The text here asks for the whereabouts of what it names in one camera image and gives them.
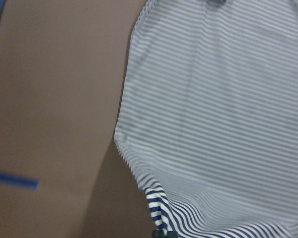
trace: brown surface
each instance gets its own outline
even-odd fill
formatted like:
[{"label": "brown surface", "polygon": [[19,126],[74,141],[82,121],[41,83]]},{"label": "brown surface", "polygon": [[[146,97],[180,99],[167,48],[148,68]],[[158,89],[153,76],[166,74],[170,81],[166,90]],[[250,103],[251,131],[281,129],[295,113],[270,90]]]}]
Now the brown surface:
[{"label": "brown surface", "polygon": [[149,238],[144,196],[112,143],[145,0],[7,1],[0,25],[0,238]]}]

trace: cardboard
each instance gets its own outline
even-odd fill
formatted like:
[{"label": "cardboard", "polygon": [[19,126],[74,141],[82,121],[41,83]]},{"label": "cardboard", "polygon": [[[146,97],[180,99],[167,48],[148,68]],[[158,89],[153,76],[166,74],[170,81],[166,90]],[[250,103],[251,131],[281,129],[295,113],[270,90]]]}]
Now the cardboard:
[{"label": "cardboard", "polygon": [[112,136],[145,0],[7,1],[0,24],[0,238],[151,237]]}]

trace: garment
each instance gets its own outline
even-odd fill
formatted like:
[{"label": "garment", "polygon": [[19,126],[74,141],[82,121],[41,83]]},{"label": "garment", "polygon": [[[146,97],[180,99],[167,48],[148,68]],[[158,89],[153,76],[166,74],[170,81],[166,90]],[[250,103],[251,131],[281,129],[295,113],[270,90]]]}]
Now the garment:
[{"label": "garment", "polygon": [[114,138],[165,234],[298,238],[298,1],[148,0]]}]

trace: gray and white stripes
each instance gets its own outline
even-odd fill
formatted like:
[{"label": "gray and white stripes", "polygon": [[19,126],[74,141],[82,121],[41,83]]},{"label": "gray and white stripes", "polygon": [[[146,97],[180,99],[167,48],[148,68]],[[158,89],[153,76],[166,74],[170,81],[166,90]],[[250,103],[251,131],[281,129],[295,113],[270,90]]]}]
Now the gray and white stripes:
[{"label": "gray and white stripes", "polygon": [[148,0],[115,143],[165,233],[298,238],[298,1]]}]

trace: striped shirt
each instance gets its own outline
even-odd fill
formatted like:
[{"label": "striped shirt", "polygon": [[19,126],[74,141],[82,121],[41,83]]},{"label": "striped shirt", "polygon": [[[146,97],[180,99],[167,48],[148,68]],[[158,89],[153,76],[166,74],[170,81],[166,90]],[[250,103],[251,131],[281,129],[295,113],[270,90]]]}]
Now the striped shirt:
[{"label": "striped shirt", "polygon": [[148,0],[115,143],[159,230],[298,238],[298,0]]}]

